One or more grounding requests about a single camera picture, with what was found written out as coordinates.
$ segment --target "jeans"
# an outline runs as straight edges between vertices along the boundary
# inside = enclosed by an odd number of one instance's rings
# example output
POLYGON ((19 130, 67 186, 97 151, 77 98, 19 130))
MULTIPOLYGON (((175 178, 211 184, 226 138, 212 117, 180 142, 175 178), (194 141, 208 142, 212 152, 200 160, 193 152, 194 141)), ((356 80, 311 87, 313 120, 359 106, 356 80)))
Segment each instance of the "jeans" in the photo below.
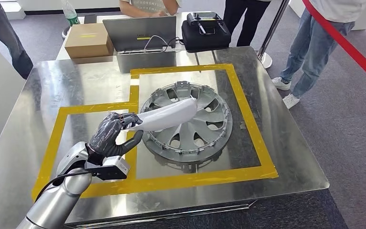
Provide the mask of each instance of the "jeans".
POLYGON ((8 47, 10 56, 12 57, 13 67, 23 79, 27 79, 31 69, 33 68, 33 62, 24 50, 1 5, 0 41, 8 47))
POLYGON ((239 36, 236 46, 250 45, 250 42, 253 40, 254 34, 256 33, 257 24, 269 4, 269 1, 225 0, 224 22, 231 35, 246 10, 241 35, 239 36))
MULTIPOLYGON (((354 22, 330 22, 342 35, 346 36, 354 27, 354 22)), ((298 34, 290 48, 287 67, 281 72, 281 81, 288 83, 301 67, 304 73, 295 85, 292 94, 296 98, 311 89, 325 68, 329 55, 333 52, 337 42, 315 21, 305 9, 302 14, 298 34)))

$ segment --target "robotic arm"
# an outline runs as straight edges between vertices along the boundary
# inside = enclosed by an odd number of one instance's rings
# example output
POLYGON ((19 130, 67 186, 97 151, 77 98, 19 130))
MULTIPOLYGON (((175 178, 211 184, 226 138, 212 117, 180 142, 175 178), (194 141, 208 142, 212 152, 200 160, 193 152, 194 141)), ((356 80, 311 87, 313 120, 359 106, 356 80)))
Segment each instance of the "robotic arm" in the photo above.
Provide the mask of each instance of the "robotic arm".
POLYGON ((17 229, 61 228, 92 176, 126 179, 130 166, 122 156, 141 141, 143 131, 122 145, 115 140, 122 129, 141 123, 135 114, 109 113, 88 143, 78 142, 68 151, 58 164, 57 177, 43 188, 17 229))

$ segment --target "white cable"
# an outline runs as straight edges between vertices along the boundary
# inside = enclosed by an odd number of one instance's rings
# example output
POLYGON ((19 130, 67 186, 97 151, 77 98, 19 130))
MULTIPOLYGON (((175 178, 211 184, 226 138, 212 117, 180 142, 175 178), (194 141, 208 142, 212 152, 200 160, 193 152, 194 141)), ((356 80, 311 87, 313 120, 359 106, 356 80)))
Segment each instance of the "white cable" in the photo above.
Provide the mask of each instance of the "white cable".
POLYGON ((146 45, 145 45, 145 47, 144 47, 144 53, 146 53, 146 47, 148 46, 148 44, 149 44, 149 42, 152 40, 152 38, 153 37, 158 37, 158 38, 160 38, 163 42, 165 42, 165 44, 166 44, 166 46, 168 46, 168 43, 162 38, 162 37, 160 37, 160 36, 158 36, 158 35, 153 35, 149 40, 148 40, 148 42, 146 43, 146 45))

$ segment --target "white plastic part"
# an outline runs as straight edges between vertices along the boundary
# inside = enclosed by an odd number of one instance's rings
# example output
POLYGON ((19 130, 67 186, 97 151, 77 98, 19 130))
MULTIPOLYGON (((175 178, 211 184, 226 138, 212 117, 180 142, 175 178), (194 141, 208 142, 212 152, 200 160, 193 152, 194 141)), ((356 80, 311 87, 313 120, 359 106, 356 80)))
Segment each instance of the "white plastic part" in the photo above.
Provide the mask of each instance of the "white plastic part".
POLYGON ((130 130, 156 131, 177 126, 192 119, 197 113, 197 99, 188 98, 156 110, 138 114, 142 124, 130 130))

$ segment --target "cardboard box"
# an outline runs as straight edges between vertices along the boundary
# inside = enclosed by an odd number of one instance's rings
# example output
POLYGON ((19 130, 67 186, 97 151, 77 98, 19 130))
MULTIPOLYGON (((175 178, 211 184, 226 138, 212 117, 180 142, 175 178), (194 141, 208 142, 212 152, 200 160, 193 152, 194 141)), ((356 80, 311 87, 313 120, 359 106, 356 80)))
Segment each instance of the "cardboard box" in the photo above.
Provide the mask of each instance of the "cardboard box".
POLYGON ((73 25, 65 43, 71 59, 113 55, 113 44, 103 23, 73 25))

